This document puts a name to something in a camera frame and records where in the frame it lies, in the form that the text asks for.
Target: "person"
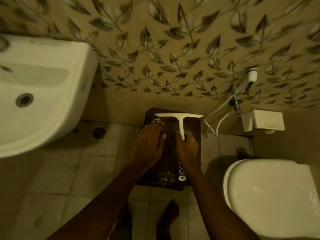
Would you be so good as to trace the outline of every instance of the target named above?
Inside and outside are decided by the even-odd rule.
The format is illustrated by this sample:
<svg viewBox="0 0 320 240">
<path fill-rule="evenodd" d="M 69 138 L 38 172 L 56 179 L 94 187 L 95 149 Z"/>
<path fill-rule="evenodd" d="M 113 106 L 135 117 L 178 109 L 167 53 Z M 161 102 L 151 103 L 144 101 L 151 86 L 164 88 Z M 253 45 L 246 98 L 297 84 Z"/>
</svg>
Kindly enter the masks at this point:
<svg viewBox="0 0 320 240">
<path fill-rule="evenodd" d="M 166 139 L 165 134 L 161 135 L 163 128 L 164 123 L 161 121 L 146 125 L 135 142 L 130 163 L 96 198 L 48 240 L 106 240 L 109 234 L 110 240 L 131 240 L 132 216 L 127 201 L 136 182 L 162 155 Z M 192 133 L 186 131 L 185 141 L 180 133 L 176 133 L 176 148 L 210 239 L 259 240 L 254 231 L 225 204 L 220 192 L 211 186 L 196 166 L 198 143 Z M 157 226 L 156 240 L 171 240 L 170 225 L 178 216 L 179 206 L 172 200 Z"/>
</svg>

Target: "right arm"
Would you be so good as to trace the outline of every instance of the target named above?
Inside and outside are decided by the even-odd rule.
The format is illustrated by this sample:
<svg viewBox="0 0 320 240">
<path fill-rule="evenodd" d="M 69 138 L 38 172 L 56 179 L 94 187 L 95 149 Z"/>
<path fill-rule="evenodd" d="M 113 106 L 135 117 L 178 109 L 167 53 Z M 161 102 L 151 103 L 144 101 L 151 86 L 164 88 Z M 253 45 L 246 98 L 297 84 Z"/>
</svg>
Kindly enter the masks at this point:
<svg viewBox="0 0 320 240">
<path fill-rule="evenodd" d="M 196 165 L 198 143 L 191 132 L 186 131 L 186 141 L 176 134 L 177 154 L 186 176 L 189 178 L 204 225 L 211 240 L 260 240 L 224 202 L 217 191 Z"/>
</svg>

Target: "hand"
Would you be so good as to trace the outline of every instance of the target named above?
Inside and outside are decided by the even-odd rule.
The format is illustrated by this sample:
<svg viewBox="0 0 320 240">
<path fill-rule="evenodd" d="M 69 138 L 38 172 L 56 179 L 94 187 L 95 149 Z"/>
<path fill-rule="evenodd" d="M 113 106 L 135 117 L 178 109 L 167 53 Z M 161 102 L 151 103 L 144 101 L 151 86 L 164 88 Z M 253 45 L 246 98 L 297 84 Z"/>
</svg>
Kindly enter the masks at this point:
<svg viewBox="0 0 320 240">
<path fill-rule="evenodd" d="M 161 121 L 152 121 L 139 133 L 132 151 L 132 159 L 148 170 L 159 160 L 167 135 L 160 133 L 165 126 Z"/>
<path fill-rule="evenodd" d="M 176 132 L 178 159 L 182 165 L 195 164 L 199 145 L 190 131 L 186 131 L 185 134 L 186 141 L 183 141 L 180 132 Z"/>
</svg>

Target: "sink basin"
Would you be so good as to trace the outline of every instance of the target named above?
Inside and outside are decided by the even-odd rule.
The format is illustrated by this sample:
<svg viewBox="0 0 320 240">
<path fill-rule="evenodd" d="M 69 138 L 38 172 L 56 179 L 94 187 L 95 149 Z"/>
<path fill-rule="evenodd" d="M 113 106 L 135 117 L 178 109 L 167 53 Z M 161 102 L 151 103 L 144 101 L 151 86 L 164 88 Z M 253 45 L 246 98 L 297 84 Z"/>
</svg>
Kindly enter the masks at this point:
<svg viewBox="0 0 320 240">
<path fill-rule="evenodd" d="M 69 133 L 85 108 L 98 66 L 86 43 L 0 35 L 0 158 Z"/>
</svg>

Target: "toilet seat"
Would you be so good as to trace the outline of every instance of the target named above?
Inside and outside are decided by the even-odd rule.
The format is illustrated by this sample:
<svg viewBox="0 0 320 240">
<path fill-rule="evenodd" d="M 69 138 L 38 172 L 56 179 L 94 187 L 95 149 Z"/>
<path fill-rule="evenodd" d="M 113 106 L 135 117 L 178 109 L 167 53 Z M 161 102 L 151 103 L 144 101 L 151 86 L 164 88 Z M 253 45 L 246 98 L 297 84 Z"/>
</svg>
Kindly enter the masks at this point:
<svg viewBox="0 0 320 240">
<path fill-rule="evenodd" d="M 227 205 L 259 235 L 320 237 L 319 196 L 308 165 L 237 161 L 223 178 L 223 191 Z"/>
</svg>

